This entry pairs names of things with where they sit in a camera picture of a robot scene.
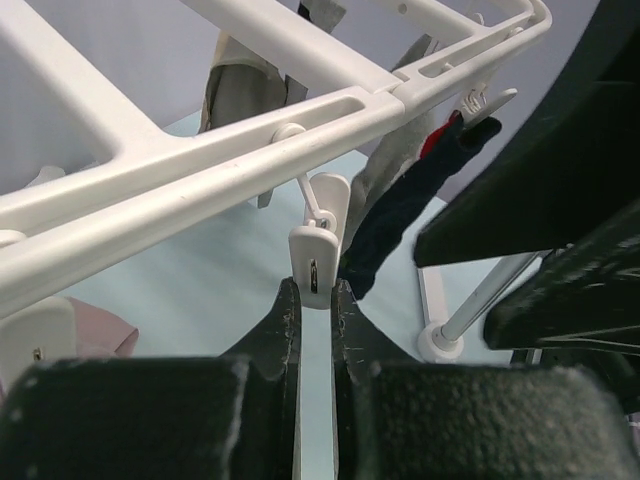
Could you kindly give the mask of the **grey striped sock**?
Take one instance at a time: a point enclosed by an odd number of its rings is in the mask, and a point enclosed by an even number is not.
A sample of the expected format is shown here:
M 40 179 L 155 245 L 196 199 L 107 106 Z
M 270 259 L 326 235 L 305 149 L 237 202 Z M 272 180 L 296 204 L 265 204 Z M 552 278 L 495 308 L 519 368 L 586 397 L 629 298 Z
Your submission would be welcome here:
M 306 86 L 221 32 L 205 86 L 199 131 L 204 133 L 301 102 L 307 94 Z
M 434 114 L 428 111 L 380 140 L 364 168 L 351 182 L 343 236 L 344 250 L 351 244 L 365 215 L 376 201 L 417 161 L 422 145 L 434 129 Z

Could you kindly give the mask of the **white clothespin side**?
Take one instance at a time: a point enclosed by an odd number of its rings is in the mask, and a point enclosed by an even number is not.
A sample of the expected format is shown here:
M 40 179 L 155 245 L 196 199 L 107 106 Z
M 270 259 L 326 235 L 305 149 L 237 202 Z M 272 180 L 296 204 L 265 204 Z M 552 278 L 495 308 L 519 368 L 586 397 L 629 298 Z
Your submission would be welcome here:
M 302 305 L 328 310 L 336 283 L 350 183 L 341 175 L 321 172 L 304 177 L 303 184 L 303 195 L 312 197 L 316 208 L 307 208 L 303 224 L 289 233 L 292 274 Z

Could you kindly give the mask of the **navy santa sock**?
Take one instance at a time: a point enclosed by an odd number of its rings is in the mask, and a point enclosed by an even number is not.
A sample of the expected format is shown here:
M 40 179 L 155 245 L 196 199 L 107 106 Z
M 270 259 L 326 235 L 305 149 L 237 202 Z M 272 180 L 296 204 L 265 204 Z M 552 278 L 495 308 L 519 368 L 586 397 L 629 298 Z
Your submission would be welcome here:
M 502 123 L 493 116 L 467 127 L 454 112 L 425 139 L 417 161 L 373 203 L 341 255 L 338 278 L 349 283 L 357 300 L 372 289 L 387 257 L 440 188 L 501 130 Z

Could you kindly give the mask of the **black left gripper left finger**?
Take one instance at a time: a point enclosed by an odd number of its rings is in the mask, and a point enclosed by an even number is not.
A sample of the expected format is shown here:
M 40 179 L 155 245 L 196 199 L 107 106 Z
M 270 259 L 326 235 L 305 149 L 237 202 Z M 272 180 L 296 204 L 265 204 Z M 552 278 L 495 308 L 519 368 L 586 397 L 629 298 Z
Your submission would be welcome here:
M 293 479 L 301 301 L 213 357 L 42 362 L 1 409 L 5 479 Z

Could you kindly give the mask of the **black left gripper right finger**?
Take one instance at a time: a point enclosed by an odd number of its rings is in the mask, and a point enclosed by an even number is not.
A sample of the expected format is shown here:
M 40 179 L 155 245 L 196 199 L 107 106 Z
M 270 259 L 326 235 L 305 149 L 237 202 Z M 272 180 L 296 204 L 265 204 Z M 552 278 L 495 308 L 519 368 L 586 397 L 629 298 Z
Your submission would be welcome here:
M 589 371 L 422 363 L 331 293 L 340 479 L 635 479 L 615 397 Z

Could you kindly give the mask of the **white clothespin corner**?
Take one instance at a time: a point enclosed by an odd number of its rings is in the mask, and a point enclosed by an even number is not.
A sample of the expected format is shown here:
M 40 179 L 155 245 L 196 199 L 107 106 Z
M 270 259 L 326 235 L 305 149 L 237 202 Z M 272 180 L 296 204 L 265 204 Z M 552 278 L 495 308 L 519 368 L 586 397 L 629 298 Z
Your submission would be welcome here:
M 467 129 L 476 126 L 496 113 L 518 94 L 516 88 L 509 88 L 501 91 L 495 98 L 488 100 L 485 91 L 486 85 L 481 83 L 463 94 L 458 100 L 456 109 L 461 113 L 464 126 Z

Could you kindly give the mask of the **white clothespin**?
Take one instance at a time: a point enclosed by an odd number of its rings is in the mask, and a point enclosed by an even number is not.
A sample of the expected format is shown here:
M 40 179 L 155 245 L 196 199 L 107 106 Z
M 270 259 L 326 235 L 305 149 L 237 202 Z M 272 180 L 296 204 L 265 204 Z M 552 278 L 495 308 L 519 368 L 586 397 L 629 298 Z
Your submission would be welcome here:
M 1 320 L 1 397 L 32 364 L 74 357 L 76 317 L 71 302 L 48 297 Z

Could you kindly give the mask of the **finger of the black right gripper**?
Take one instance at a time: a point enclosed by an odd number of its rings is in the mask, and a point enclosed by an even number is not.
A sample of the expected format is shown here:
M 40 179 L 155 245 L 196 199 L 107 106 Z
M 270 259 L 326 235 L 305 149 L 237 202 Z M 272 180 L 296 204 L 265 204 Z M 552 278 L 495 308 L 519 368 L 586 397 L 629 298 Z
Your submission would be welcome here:
M 491 350 L 639 351 L 639 203 L 540 270 L 486 314 Z
M 419 233 L 419 267 L 639 228 L 639 5 L 602 1 L 555 83 L 496 159 Z

